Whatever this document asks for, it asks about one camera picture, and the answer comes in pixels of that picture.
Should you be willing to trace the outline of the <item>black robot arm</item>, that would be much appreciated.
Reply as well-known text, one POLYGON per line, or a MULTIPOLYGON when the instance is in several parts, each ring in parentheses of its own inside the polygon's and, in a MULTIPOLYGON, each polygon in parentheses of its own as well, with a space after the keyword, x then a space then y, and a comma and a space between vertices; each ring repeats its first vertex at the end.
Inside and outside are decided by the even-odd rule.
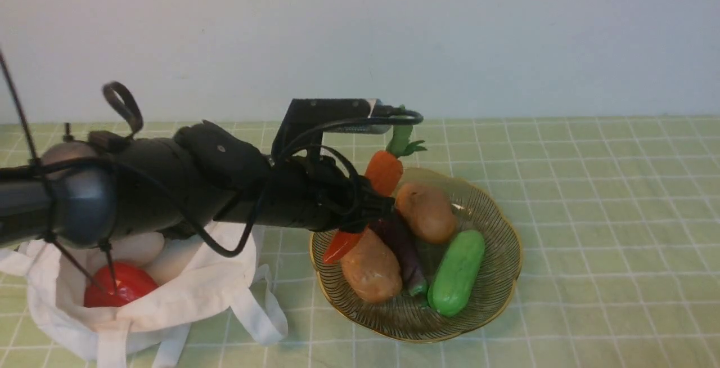
POLYGON ((278 163, 205 121, 172 138, 93 132, 50 147, 31 165, 2 169, 2 246, 41 238, 94 248, 157 231, 185 239, 211 221, 362 232, 394 200, 330 157, 278 163))

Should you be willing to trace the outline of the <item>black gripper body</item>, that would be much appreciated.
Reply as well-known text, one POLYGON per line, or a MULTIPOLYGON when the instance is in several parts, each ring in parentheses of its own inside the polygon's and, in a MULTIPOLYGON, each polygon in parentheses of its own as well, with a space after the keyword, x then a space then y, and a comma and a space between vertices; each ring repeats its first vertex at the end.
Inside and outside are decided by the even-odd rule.
POLYGON ((334 163, 284 160, 273 167, 266 187, 267 226, 362 232, 394 209, 388 194, 377 192, 363 176, 345 176, 334 163))

